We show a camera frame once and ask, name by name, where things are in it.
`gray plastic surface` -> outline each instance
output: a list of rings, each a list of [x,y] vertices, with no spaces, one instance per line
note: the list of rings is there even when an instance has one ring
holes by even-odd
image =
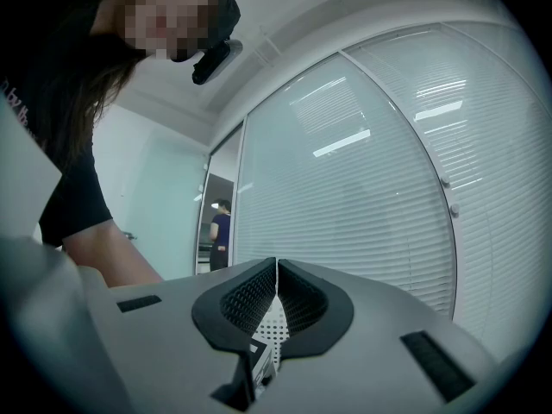
[[[98,271],[77,270],[51,248],[31,241],[2,241],[0,248],[10,259],[3,261],[3,277],[8,279],[3,297],[9,304],[24,296],[27,303],[25,311],[12,317],[29,357],[62,392],[97,398],[88,411],[107,412],[101,408],[107,404],[117,406],[110,412],[130,411],[130,405],[147,414],[235,412],[210,395],[232,380],[238,356],[210,346],[191,320],[191,307],[204,291],[257,261],[157,285],[108,289]],[[400,341],[420,330],[472,380],[482,381],[495,369],[491,356],[470,335],[410,294],[336,270],[293,263],[341,287],[353,301],[353,322],[326,354],[283,361],[278,378],[248,412],[439,411],[445,406],[441,395]],[[148,295],[161,302],[125,313],[116,304]],[[45,361],[52,352],[58,361]]]

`perforated white plate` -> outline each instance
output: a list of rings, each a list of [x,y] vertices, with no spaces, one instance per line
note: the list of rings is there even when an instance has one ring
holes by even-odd
[[[280,302],[278,296],[274,298],[274,301],[270,305],[270,308],[263,317],[262,322],[257,327],[255,333],[258,336],[271,341],[273,345],[274,367],[278,370],[280,344],[290,336],[287,330],[287,321],[285,320],[284,308],[282,307],[282,303]]]

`mesh grille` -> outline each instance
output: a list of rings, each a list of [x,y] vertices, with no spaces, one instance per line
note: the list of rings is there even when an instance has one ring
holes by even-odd
[[[318,322],[328,308],[322,291],[285,268],[279,270],[279,298],[290,336]]]
[[[276,269],[266,268],[224,295],[221,312],[232,324],[252,336],[273,301]]]

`gray device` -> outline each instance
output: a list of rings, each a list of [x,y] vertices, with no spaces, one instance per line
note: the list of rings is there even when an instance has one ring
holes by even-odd
[[[437,412],[496,369],[409,293],[325,267],[267,258],[109,289],[29,239],[0,254],[16,340],[82,412]],[[251,335],[276,294],[290,339],[255,399]]]

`white ceiling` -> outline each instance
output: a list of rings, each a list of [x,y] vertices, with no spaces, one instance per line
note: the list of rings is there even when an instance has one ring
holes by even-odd
[[[140,64],[117,103],[209,144],[219,113],[239,89],[296,40],[345,16],[349,0],[236,1],[241,20],[232,37],[243,43],[243,52],[217,78],[202,86],[192,83],[198,58],[185,63],[150,58]]]

